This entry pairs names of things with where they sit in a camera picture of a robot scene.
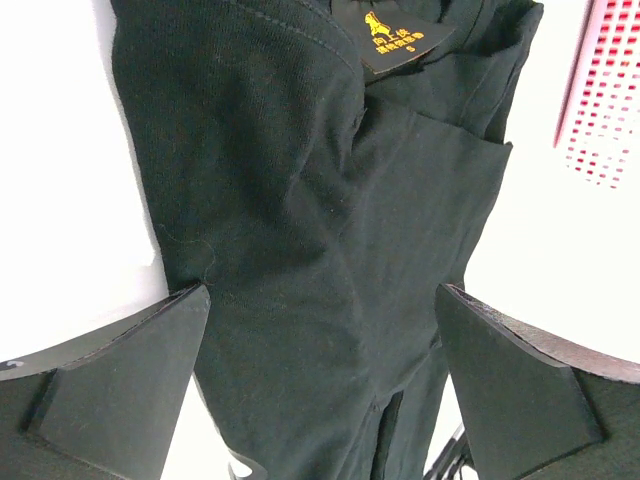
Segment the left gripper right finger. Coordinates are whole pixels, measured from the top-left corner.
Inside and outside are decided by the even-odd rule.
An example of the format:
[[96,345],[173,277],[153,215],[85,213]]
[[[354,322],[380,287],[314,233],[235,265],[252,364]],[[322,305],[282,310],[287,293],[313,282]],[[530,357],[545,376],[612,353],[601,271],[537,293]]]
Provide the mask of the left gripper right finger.
[[436,317],[481,479],[636,479],[639,366],[509,317],[454,285]]

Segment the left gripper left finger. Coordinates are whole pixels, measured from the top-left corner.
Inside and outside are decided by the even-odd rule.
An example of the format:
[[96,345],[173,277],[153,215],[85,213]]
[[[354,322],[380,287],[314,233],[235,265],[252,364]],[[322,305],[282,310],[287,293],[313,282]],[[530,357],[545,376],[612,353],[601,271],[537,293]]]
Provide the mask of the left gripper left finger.
[[160,478],[209,307],[195,285],[2,362],[2,478]]

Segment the black t-shirt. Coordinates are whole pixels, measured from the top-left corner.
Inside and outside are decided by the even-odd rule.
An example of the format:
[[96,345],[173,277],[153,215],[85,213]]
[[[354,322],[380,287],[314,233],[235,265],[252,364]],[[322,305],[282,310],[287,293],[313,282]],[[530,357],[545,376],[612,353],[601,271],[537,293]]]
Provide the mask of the black t-shirt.
[[198,390],[270,479],[419,479],[435,315],[495,205],[535,1],[116,1],[112,71]]

